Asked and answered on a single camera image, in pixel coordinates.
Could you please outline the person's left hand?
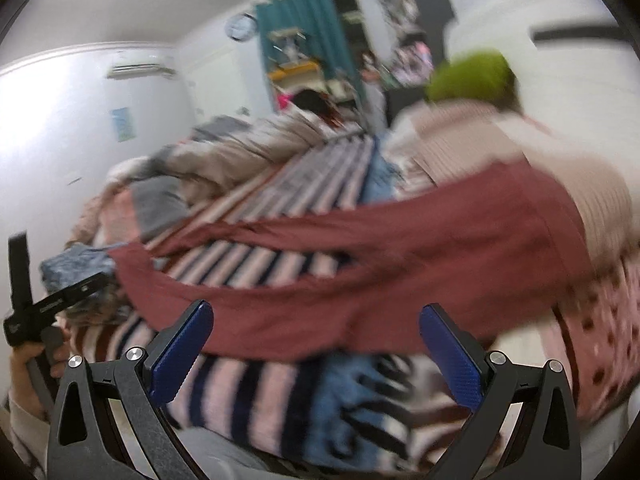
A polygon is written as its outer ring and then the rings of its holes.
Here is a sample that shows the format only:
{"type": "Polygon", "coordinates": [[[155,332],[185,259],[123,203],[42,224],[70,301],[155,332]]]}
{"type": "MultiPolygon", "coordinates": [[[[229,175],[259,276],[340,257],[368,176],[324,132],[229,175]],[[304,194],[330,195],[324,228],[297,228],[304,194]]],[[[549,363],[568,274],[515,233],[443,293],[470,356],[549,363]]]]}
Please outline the person's left hand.
{"type": "MultiPolygon", "coordinates": [[[[69,333],[63,333],[62,344],[53,352],[54,362],[50,367],[50,376],[53,379],[60,379],[63,376],[67,360],[70,358],[70,338],[68,336],[70,336],[69,333]]],[[[36,393],[28,364],[43,353],[44,344],[41,342],[25,342],[21,346],[13,348],[10,355],[10,397],[26,413],[40,420],[47,419],[47,411],[36,393]]]]}

